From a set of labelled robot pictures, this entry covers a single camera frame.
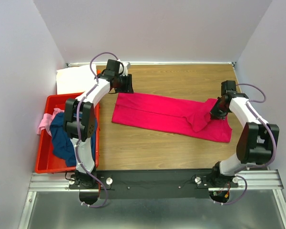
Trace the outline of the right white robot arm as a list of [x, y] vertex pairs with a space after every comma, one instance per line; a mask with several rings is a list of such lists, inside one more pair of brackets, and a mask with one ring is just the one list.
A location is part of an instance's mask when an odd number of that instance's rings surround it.
[[268, 123], [252, 107], [245, 93], [239, 93], [235, 81], [221, 83], [219, 97], [210, 111], [211, 119], [224, 120], [233, 113], [243, 127], [235, 153], [228, 159], [217, 162], [204, 180], [214, 187], [221, 187], [233, 180], [240, 171], [250, 168], [264, 168], [276, 156], [279, 127]]

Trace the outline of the magenta t shirt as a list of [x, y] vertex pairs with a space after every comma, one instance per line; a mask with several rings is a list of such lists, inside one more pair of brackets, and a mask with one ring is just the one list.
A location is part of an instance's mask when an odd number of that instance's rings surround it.
[[119, 94], [112, 122], [143, 129], [228, 143], [232, 128], [227, 120], [211, 119], [216, 99], [204, 102], [152, 94]]

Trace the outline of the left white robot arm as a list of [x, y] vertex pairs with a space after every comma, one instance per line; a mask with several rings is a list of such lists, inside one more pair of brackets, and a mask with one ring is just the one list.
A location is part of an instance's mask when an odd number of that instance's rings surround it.
[[75, 99], [65, 103], [63, 130], [73, 143], [76, 170], [71, 177], [71, 186], [93, 188], [97, 182], [96, 156], [92, 155], [91, 138], [96, 130], [94, 109], [111, 90], [116, 93], [133, 93], [131, 64], [109, 59], [106, 68], [94, 74], [93, 86]]

